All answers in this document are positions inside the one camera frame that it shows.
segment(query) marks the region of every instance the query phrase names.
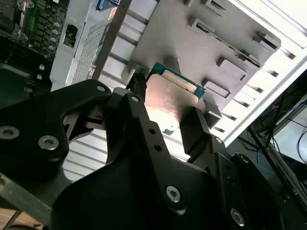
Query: blue cable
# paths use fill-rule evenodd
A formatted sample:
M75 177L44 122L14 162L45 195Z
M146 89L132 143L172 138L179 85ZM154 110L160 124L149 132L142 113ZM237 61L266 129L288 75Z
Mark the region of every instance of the blue cable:
M289 111L292 111L292 110L295 110L295 109L299 109L301 107L303 107L305 104L306 101L303 101L299 106L295 107L295 108L292 108L292 109L288 109L288 110L282 110L282 111L279 111L280 113L286 113L286 112L289 112ZM274 110L270 110L270 111L264 111L264 113L270 113L270 112L274 112Z

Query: gray metal plate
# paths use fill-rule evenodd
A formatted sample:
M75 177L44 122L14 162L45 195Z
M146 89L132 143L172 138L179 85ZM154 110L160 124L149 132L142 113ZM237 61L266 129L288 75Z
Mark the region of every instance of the gray metal plate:
M220 2L228 9L224 17L201 4L200 0L195 0L191 7L183 0L160 1L131 59L152 68L157 61L165 64L169 56L179 58L182 75L200 85L205 80L212 81L231 93L227 98L214 92L205 93L204 99L222 110L257 69L238 59L236 51L214 37L195 32L188 26L189 18L196 16L201 19L215 30L216 36L240 51L246 50L262 63L272 52L263 49L253 38L258 31L273 35L228 1ZM240 80L223 71L217 65L221 58L232 62L248 75Z

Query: screw hole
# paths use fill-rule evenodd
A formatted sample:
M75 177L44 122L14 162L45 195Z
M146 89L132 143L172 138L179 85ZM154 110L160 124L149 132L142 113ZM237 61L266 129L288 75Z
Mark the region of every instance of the screw hole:
M227 177L227 180L228 180L231 184L234 184L234 183L235 183L234 180L231 179L229 176Z
M151 134L156 134L156 132L155 132L152 128L149 129L149 132L150 132Z
M46 145L53 145L54 144L54 141L53 140L51 140L51 139L46 139L46 140L44 140L44 143L46 144Z
M2 134L6 135L6 136L12 136L12 135L14 135L14 132L13 132L13 130L7 128L7 129L2 131Z
M155 150L157 150L158 152L162 151L162 148L160 145L154 145Z

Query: electronic component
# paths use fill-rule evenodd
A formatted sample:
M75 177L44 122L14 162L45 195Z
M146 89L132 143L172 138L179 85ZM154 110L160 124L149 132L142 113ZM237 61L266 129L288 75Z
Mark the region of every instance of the electronic component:
M40 23L42 23L42 24L45 24L45 23L46 23L46 20L43 19L42 17L39 17L39 18L38 18L38 21L39 21Z
M35 36L35 40L41 42L42 38L40 36Z
M53 25L54 25L54 27L56 27L56 28L60 28L60 27L61 27L60 23L58 23L58 22L55 22Z
M38 24L37 28L40 29L40 30L43 30L45 27L42 24Z
M40 11L39 15L42 16L43 18L47 18L47 12L46 11Z
M102 10L103 7L104 7L104 3L105 3L105 0L99 0L96 9L97 9L98 11Z
M15 27L16 0L0 0L0 29L12 33Z
M34 46L40 47L40 43L39 42L34 42Z
M39 36L43 36L44 32L41 31L41 30L37 30L36 34L39 35Z
M54 35L58 35L58 34L59 34L58 30L52 30L52 33L53 33Z
M58 1L58 4L50 0L32 0L33 5L25 9L23 23L23 40L19 44L26 49L34 50L53 61L59 45L58 36L61 35L61 25L64 24L69 0ZM20 4L17 0L0 0L0 30L1 37L15 40L18 36L11 35L20 21Z
M74 25L68 25L63 43L73 48L76 42L77 32L78 32L77 27L75 27Z
M120 0L111 0L111 2L115 3L116 5L119 5Z
M53 51L54 50L54 46L48 46L48 50Z

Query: capacitor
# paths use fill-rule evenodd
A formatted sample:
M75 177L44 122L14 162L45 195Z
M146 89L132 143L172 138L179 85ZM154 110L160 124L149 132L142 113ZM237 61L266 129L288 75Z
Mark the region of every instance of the capacitor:
M53 51L54 49L54 46L48 46L48 50Z
M60 27L61 27L61 24L60 24L60 23L58 23L58 22L55 22L55 23L54 23L54 27L56 27L56 28L60 28Z
M52 33L53 33L54 35L58 35L58 34L59 34L59 32L58 32L57 30L52 30Z

